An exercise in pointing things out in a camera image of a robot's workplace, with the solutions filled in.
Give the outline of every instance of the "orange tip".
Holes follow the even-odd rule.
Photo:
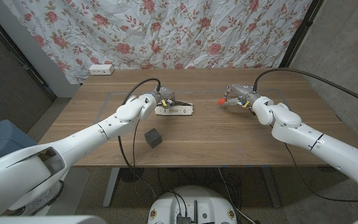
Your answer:
[[[220,100],[218,100],[218,103],[220,105],[223,105],[226,102],[226,98],[221,98]]]

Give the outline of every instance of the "door frame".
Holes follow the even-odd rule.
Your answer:
[[[308,12],[302,20],[298,30],[294,33],[290,45],[285,51],[285,55],[278,66],[279,68],[288,68],[291,65],[291,62],[298,51],[299,46],[302,44],[303,39],[305,38],[306,33],[308,32],[310,26],[313,24],[314,18],[316,17],[317,12],[319,11],[324,0],[312,0]]]
[[[41,77],[39,72],[34,68],[30,63],[27,57],[23,52],[18,48],[15,42],[7,34],[4,28],[0,25],[0,41],[4,46],[10,51],[11,54],[16,58],[16,60],[22,65],[23,69],[29,74],[31,79],[41,88],[41,90],[46,94],[46,96],[53,102],[56,98],[55,93],[49,87],[48,83]]]

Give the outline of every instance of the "table leg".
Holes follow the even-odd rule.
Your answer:
[[[111,205],[112,194],[116,186],[119,168],[112,168],[109,183],[107,184],[106,194],[104,194],[103,206],[108,208]]]
[[[278,196],[272,170],[269,167],[262,167],[262,174],[264,176],[267,185],[267,190],[270,194],[270,199],[272,200],[273,207],[280,208],[281,207],[280,197]]]

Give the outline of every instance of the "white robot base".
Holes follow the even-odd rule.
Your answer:
[[[153,203],[147,219],[148,224],[237,223],[236,214],[230,202],[211,189],[187,185],[177,187],[173,189],[173,192],[176,194],[169,191]]]

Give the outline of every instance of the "blue cushion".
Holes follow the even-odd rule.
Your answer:
[[[0,121],[0,157],[37,143],[9,120]]]

